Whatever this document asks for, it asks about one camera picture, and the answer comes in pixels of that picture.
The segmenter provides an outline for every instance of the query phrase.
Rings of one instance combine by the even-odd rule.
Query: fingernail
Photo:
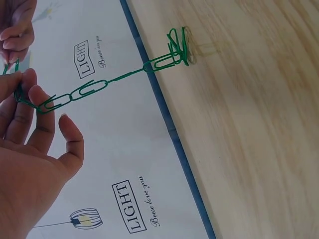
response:
[[[0,41],[4,41],[4,40],[5,40],[4,33],[1,32],[1,34],[0,34]]]
[[[12,42],[5,42],[3,44],[3,48],[4,49],[11,49],[11,48],[14,48],[14,44]]]
[[[16,56],[12,56],[12,57],[10,58],[9,62],[12,64],[12,63],[16,62],[17,59],[18,59],[18,58],[17,58]]]

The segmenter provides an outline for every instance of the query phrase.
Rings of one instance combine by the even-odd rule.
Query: wooden table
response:
[[[128,0],[219,239],[319,238],[319,1]]]

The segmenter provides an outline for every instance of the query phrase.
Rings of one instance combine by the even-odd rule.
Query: paper clip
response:
[[[121,80],[123,78],[131,76],[131,75],[136,74],[138,72],[144,71],[146,73],[154,73],[156,71],[160,71],[160,70],[167,69],[167,68],[173,67],[175,65],[178,65],[181,62],[183,62],[186,66],[189,66],[189,62],[188,62],[189,50],[188,50],[187,38],[185,37],[185,31],[186,31],[185,27],[182,27],[181,28],[182,40],[180,42],[179,38],[178,38],[177,30],[175,28],[172,28],[169,31],[169,33],[167,34],[167,37],[169,39],[169,43],[168,43],[169,53],[145,62],[143,64],[143,67],[138,69],[138,70],[125,73],[119,77],[116,77],[116,78],[114,78],[112,80],[108,80],[108,81],[107,80],[99,80],[99,81],[91,80],[91,81],[85,83],[84,85],[80,86],[79,88],[75,89],[71,93],[67,93],[67,94],[64,94],[61,96],[54,95],[38,106],[35,106],[32,102],[30,102],[25,97],[25,95],[23,94],[21,84],[19,84],[18,88],[15,90],[14,97],[15,97],[17,102],[22,102],[24,104],[27,104],[27,105],[35,108],[41,114],[47,114],[47,113],[54,111],[54,110],[66,105],[68,103],[80,100],[84,97],[87,97],[89,95],[97,93],[97,92],[105,89],[111,82]],[[5,66],[4,71],[3,71],[3,75],[6,74],[6,72],[8,70],[8,66],[9,66],[8,64]],[[18,71],[18,69],[19,69],[19,59],[17,59],[17,61],[15,63],[15,71]],[[97,86],[98,84],[101,85],[100,88],[89,90],[89,88],[92,88],[93,86]],[[65,103],[57,104],[55,106],[49,105],[50,103],[53,103],[54,101],[61,99],[61,98],[66,98]]]

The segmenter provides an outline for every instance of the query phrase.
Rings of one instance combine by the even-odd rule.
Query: hand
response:
[[[37,0],[0,0],[0,55],[4,63],[23,61],[34,41],[32,18]]]
[[[33,109],[16,103],[18,83],[31,102],[49,96],[36,85],[34,70],[0,76],[0,238],[22,239],[51,207],[64,184],[83,164],[84,142],[79,129],[64,115],[59,120],[66,153],[47,156],[54,132],[54,112],[37,114],[36,129],[24,144]]]

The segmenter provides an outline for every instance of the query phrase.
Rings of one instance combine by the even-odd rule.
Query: white paper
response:
[[[33,26],[35,42],[20,66],[34,68],[50,95],[143,65],[119,0],[38,1]],[[83,42],[76,50],[85,49],[90,70],[79,74],[75,46]],[[57,120],[62,113],[84,135],[85,161],[37,226],[69,222],[73,212],[86,208],[98,212],[89,225],[103,224],[91,230],[72,223],[34,228],[28,239],[208,238],[144,72],[56,110]],[[64,152],[57,126],[49,155]]]

